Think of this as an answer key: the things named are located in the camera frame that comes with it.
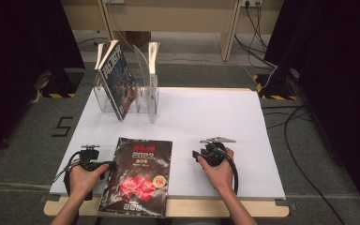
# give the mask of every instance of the black curtain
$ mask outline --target black curtain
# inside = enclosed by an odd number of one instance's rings
[[[0,142],[24,111],[41,73],[49,70],[65,80],[64,68],[84,64],[61,2],[0,1]]]
[[[306,104],[360,192],[360,1],[357,7],[348,0],[325,1],[322,7],[314,7],[322,1],[307,2],[284,1],[267,57],[286,61],[285,71],[299,71]],[[301,20],[307,10],[317,20]],[[300,25],[311,28],[302,39],[294,35]],[[297,42],[300,51],[287,57]]]

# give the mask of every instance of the black and yellow hazard tape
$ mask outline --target black and yellow hazard tape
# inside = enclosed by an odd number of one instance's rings
[[[60,93],[55,91],[54,88],[50,90],[49,87],[49,79],[45,81],[39,89],[39,97],[40,98],[74,98],[75,93]]]
[[[257,93],[259,98],[262,99],[273,99],[273,100],[297,100],[296,96],[294,95],[267,95],[264,93],[264,88],[262,88],[262,85],[259,81],[259,75],[253,75],[253,79],[255,80],[257,84]]]

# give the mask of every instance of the red magazine cover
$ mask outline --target red magazine cover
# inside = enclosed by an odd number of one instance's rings
[[[119,138],[98,211],[165,218],[172,145]]]

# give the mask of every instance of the white table surface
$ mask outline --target white table surface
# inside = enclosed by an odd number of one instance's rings
[[[192,150],[200,151],[201,140],[225,137],[234,151],[239,173],[240,198],[285,199],[277,165],[268,140],[263,112],[256,92],[240,89],[160,88],[157,120],[150,124],[147,113],[129,113],[118,121],[113,112],[102,112],[91,93],[63,161],[81,145],[100,145],[98,160],[110,160],[119,137],[172,141],[169,196],[215,198]],[[51,194],[67,194],[62,175],[52,184]],[[101,194],[105,180],[98,182]]]

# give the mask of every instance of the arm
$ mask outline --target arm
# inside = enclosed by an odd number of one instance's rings
[[[66,204],[52,221],[51,225],[69,225],[77,216],[87,193],[92,191],[98,182],[101,174],[109,168],[108,164],[101,165],[92,172],[89,172],[81,166],[75,166],[69,174],[69,186],[71,193]]]
[[[226,148],[227,154],[233,158],[233,150]],[[198,161],[206,172],[210,184],[215,188],[221,199],[229,210],[230,217],[235,224],[257,224],[248,210],[239,201],[233,192],[233,170],[227,160],[221,162],[216,167],[211,167],[203,157],[198,157]]]

